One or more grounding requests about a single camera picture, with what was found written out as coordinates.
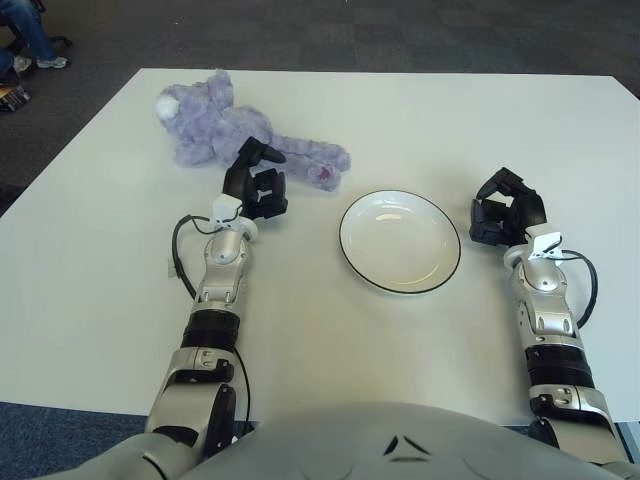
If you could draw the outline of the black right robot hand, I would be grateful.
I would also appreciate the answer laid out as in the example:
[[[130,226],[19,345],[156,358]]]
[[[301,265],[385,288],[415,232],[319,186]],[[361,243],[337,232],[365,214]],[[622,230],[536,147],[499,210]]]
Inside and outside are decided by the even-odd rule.
[[[507,168],[481,186],[470,213],[471,240],[492,246],[525,244],[526,229],[547,222],[542,198]]]

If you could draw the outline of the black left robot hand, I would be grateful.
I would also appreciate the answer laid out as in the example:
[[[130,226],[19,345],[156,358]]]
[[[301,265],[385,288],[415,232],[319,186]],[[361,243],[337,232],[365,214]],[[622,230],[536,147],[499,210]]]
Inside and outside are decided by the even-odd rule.
[[[283,172],[271,168],[251,173],[261,161],[284,164],[286,159],[275,148],[249,137],[227,169],[223,183],[222,193],[240,200],[239,215],[250,220],[283,215],[288,207]]]

